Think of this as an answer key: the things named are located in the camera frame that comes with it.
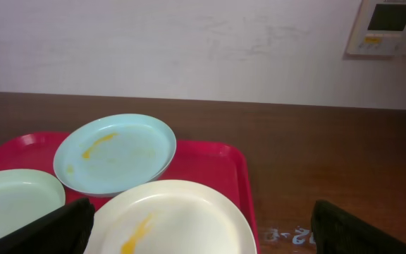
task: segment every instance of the black object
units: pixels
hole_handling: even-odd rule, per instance
[[[377,4],[367,30],[403,31],[406,26],[406,4]]]
[[[324,200],[314,206],[311,228],[318,254],[406,254],[406,243]]]
[[[94,214],[95,208],[88,198],[64,205],[0,238],[0,254],[82,254]]]

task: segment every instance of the stacked plates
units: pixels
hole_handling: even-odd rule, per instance
[[[86,253],[256,253],[247,221],[225,196],[193,182],[150,182],[175,151],[173,131],[139,114],[93,121],[63,141],[54,157],[60,182],[117,195],[95,214]],[[64,205],[60,182],[42,171],[0,171],[0,238]]]

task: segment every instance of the light blue plate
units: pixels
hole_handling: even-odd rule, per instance
[[[175,151],[175,135],[163,121],[140,114],[107,116],[62,142],[54,173],[75,191],[111,197],[159,178]]]

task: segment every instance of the yellow food residue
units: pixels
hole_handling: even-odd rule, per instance
[[[67,167],[67,173],[69,173],[69,174],[73,174],[73,166],[72,165],[68,165],[68,167]]]
[[[114,136],[117,136],[118,133],[111,133],[109,135],[105,135],[103,138],[99,138],[97,141],[95,141],[93,143],[93,145],[91,147],[89,147],[87,150],[85,150],[85,152],[82,154],[82,158],[84,159],[89,159],[90,158],[90,153],[93,151],[93,149],[95,149],[95,147],[104,142],[104,141],[108,141],[111,140]]]
[[[132,236],[121,246],[121,254],[134,254],[135,246],[139,240],[144,238],[146,234],[152,229],[152,225],[148,225],[148,222],[153,218],[152,214],[149,214],[139,226],[134,230]]]

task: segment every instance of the white wall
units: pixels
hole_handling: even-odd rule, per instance
[[[0,0],[0,91],[406,109],[343,60],[360,0]]]

